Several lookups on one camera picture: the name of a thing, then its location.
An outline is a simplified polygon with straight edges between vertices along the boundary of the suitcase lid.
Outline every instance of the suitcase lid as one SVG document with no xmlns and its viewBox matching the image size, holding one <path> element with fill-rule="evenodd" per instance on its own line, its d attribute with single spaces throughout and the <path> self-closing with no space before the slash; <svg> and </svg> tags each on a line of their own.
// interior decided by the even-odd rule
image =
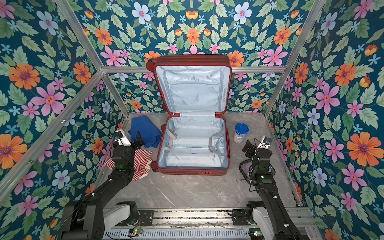
<svg viewBox="0 0 384 240">
<path fill-rule="evenodd" d="M 226 55 L 171 55 L 149 60 L 169 114 L 227 110 L 232 69 Z"/>
</svg>

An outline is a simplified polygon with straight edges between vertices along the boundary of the blue cloth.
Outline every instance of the blue cloth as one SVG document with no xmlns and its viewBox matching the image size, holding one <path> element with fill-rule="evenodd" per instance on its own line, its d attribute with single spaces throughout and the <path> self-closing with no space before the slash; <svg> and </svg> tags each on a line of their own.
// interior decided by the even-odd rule
<svg viewBox="0 0 384 240">
<path fill-rule="evenodd" d="M 137 131 L 140 132 L 140 135 L 145 142 L 145 148 L 156 148 L 159 145 L 163 135 L 147 116 L 140 116 L 132 119 L 132 127 L 128 131 L 131 135 L 132 141 L 136 141 Z"/>
</svg>

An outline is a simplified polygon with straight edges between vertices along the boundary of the floor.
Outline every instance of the floor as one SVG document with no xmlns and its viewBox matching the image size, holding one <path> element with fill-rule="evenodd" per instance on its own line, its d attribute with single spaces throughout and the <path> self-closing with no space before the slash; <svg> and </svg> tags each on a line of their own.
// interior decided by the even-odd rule
<svg viewBox="0 0 384 240">
<path fill-rule="evenodd" d="M 132 114 L 131 118 L 140 115 Z M 160 129 L 165 124 L 167 113 L 149 114 L 148 118 Z M 245 141 L 241 144 L 233 141 L 234 126 L 243 122 L 250 128 L 246 139 L 253 142 L 253 138 L 261 139 L 270 136 L 268 123 L 262 114 L 226 113 L 224 117 L 231 140 L 230 167 L 224 176 L 190 176 L 190 175 L 165 175 L 150 171 L 148 176 L 132 181 L 122 189 L 109 202 L 107 207 L 112 207 L 117 202 L 135 201 L 137 207 L 141 208 L 218 208 L 218 207 L 245 207 L 249 200 L 261 200 L 256 192 L 249 192 L 249 185 L 242 179 L 238 169 L 241 161 L 246 160 L 241 151 Z M 276 144 L 270 148 L 273 152 L 271 165 L 275 168 L 274 176 L 280 197 L 286 207 L 296 205 L 292 194 L 293 186 L 289 174 L 286 173 L 285 163 L 280 159 L 280 150 Z M 158 149 L 149 148 L 153 151 L 152 159 L 156 160 Z"/>
</svg>

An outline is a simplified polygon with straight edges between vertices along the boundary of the striped fabric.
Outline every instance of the striped fabric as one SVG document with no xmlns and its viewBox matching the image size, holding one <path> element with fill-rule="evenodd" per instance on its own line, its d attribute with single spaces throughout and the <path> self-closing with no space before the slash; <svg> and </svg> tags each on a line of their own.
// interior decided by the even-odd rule
<svg viewBox="0 0 384 240">
<path fill-rule="evenodd" d="M 138 149 L 135 150 L 135 164 L 133 166 L 133 169 L 135 169 L 135 173 L 133 175 L 133 180 L 137 181 L 146 175 L 148 175 L 149 170 L 151 169 L 151 156 L 153 152 L 144 150 L 144 149 Z M 105 164 L 107 168 L 113 169 L 115 167 L 115 162 L 110 158 Z"/>
</svg>

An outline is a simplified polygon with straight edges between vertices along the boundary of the suitcase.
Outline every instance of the suitcase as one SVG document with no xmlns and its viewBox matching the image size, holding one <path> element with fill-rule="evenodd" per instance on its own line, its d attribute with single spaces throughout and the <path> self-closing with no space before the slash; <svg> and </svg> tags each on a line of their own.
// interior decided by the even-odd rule
<svg viewBox="0 0 384 240">
<path fill-rule="evenodd" d="M 152 170 L 163 174 L 224 175 L 230 142 L 225 118 L 232 69 L 225 55 L 151 59 L 169 117 Z"/>
</svg>

